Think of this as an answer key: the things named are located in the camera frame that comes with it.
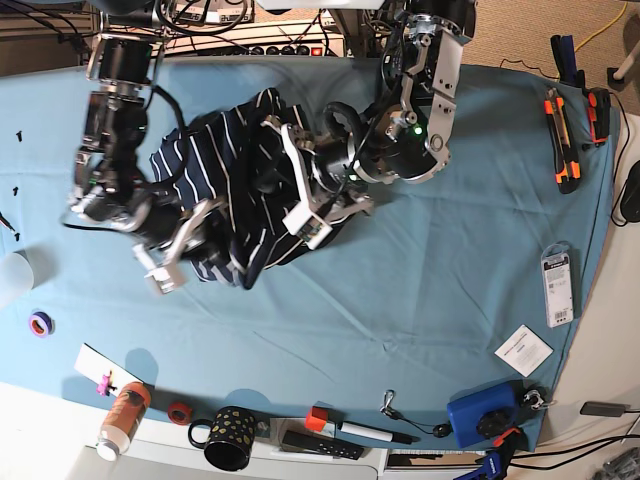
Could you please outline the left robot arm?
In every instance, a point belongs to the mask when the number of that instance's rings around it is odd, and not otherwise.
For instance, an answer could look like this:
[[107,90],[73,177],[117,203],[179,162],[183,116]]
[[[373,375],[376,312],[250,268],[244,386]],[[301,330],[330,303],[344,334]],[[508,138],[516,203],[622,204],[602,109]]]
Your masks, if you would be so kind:
[[314,250],[339,222],[372,211],[368,185],[418,184],[447,166],[476,8],[474,1],[405,2],[380,59],[378,98],[363,112],[327,104],[325,136],[275,115],[263,120],[280,135],[295,180],[298,201],[283,219],[289,234]]

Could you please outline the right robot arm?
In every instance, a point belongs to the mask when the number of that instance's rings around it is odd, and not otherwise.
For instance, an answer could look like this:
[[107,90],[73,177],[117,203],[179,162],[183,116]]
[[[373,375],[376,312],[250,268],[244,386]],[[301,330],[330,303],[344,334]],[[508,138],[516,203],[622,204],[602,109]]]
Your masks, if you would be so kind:
[[137,150],[148,127],[154,97],[173,111],[178,141],[188,147],[182,110],[157,83],[169,31],[178,27],[169,17],[168,1],[100,1],[98,43],[87,77],[99,83],[91,93],[81,145],[74,160],[69,211],[80,231],[126,234],[135,239],[135,258],[146,280],[160,294],[181,287],[186,278],[180,262],[212,253],[205,221],[226,200],[204,199],[190,210],[177,202],[177,182],[187,171],[182,159],[168,177],[150,182],[138,167]]

